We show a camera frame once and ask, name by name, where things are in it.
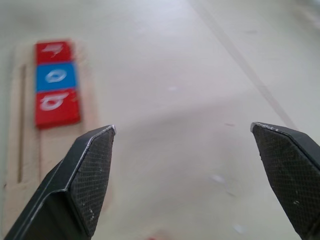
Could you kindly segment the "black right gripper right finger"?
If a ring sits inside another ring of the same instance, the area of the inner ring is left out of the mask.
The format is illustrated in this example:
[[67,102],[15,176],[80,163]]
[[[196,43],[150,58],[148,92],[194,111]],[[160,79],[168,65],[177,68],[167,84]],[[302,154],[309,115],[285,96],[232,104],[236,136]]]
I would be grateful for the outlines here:
[[271,189],[303,240],[320,238],[320,146],[307,134],[262,122],[250,126]]

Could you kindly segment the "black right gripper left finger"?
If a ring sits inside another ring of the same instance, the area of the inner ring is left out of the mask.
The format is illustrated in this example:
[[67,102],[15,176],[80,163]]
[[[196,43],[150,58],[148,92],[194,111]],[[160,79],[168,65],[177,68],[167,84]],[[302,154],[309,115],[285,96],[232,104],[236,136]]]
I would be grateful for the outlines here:
[[105,200],[116,128],[79,136],[45,176],[6,240],[90,240]]

